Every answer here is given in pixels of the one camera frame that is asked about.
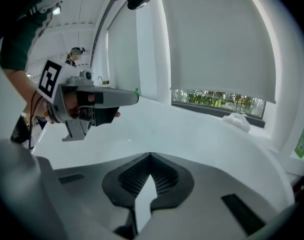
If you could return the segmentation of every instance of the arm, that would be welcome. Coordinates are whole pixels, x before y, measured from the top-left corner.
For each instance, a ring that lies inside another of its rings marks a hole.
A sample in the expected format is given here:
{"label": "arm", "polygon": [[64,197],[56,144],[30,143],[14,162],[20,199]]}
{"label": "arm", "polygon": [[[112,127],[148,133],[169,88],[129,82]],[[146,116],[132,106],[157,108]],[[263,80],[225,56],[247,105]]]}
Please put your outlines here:
{"label": "arm", "polygon": [[[28,64],[28,56],[37,39],[43,34],[48,24],[52,20],[52,10],[46,13],[36,13],[24,17],[16,22],[5,35],[0,54],[0,66],[15,89],[26,101],[25,113],[30,113],[31,99],[36,91],[35,84],[26,76],[25,69]],[[35,107],[37,100],[41,97],[39,93],[34,95],[32,108]],[[76,95],[69,93],[64,98],[68,110],[72,112],[77,107]],[[89,96],[89,101],[94,101],[94,96]],[[41,104],[35,115],[44,116],[45,109]]]}
{"label": "arm", "polygon": [[[17,92],[22,96],[22,98],[26,101],[26,106],[23,112],[30,114],[31,111],[31,99],[33,94],[36,91],[35,84],[26,76],[24,71],[21,70],[11,70],[5,69],[5,75],[10,80],[12,85],[15,87]],[[37,92],[34,95],[32,101],[32,108],[35,107],[37,100],[41,97],[41,95]],[[35,111],[34,115],[36,116],[44,116],[45,109],[41,104],[38,107],[38,110]]]}

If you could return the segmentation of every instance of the white surface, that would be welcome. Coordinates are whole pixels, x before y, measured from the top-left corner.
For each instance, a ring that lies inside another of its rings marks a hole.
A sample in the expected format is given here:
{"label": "white surface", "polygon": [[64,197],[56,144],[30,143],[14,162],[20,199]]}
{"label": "white surface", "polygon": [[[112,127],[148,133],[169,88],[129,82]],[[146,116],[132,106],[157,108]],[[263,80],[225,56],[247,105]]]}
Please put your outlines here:
{"label": "white surface", "polygon": [[0,140],[8,140],[11,137],[25,106],[26,102],[11,85],[0,68]]}
{"label": "white surface", "polygon": [[136,10],[141,95],[171,104],[171,63],[162,0]]}
{"label": "white surface", "polygon": [[279,0],[259,1],[276,60],[276,104],[267,103],[267,135],[283,168],[304,175],[304,160],[291,154],[304,129],[304,36]]}
{"label": "white surface", "polygon": [[135,219],[137,231],[140,233],[148,221],[151,219],[151,203],[157,198],[155,182],[150,175],[142,188],[140,194],[135,199]]}
{"label": "white surface", "polygon": [[275,100],[271,40],[252,0],[163,0],[173,89]]}
{"label": "white surface", "polygon": [[260,193],[279,212],[293,204],[283,169],[240,129],[142,97],[120,112],[112,124],[93,127],[85,140],[77,142],[61,141],[67,135],[64,125],[47,124],[34,154],[48,158],[58,169],[160,152],[222,169]]}
{"label": "white surface", "polygon": [[117,89],[141,90],[138,67],[136,11],[124,6],[108,30],[110,83]]}

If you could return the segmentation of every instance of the green shirt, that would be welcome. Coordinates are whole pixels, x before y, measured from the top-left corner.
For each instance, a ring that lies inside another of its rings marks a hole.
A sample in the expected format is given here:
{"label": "green shirt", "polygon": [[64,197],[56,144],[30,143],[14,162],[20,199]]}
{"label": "green shirt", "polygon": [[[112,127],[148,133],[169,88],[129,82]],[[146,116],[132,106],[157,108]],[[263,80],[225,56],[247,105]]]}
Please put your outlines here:
{"label": "green shirt", "polygon": [[3,69],[26,70],[28,67],[28,56],[35,42],[41,37],[44,30],[52,20],[52,9],[44,13],[36,12],[29,14],[31,8],[42,0],[25,0],[16,9],[16,21],[4,32],[1,52],[0,66]]}

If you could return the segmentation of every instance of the cable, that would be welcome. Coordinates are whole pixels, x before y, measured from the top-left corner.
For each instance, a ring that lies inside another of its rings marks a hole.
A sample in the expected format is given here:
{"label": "cable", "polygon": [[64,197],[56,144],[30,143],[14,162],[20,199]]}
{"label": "cable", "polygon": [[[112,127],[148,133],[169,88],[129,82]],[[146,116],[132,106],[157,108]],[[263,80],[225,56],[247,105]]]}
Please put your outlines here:
{"label": "cable", "polygon": [[37,107],[37,104],[40,102],[40,100],[43,98],[43,97],[40,97],[37,102],[35,103],[35,106],[34,106],[34,109],[33,109],[33,112],[32,112],[32,107],[33,107],[33,99],[34,99],[34,96],[36,94],[36,91],[34,92],[33,96],[32,96],[32,99],[31,99],[31,110],[30,110],[30,126],[29,126],[29,139],[28,139],[28,150],[31,149],[31,139],[32,139],[32,118],[33,118],[33,115],[35,113],[35,109]]}

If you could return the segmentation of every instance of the trees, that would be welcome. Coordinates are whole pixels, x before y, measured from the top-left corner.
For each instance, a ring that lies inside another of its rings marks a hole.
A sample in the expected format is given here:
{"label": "trees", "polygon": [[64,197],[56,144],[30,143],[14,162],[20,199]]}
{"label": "trees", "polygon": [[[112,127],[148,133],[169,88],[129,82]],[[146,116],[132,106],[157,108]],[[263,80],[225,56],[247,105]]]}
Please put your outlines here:
{"label": "trees", "polygon": [[266,101],[246,95],[210,90],[172,90],[172,101],[222,108],[262,118]]}

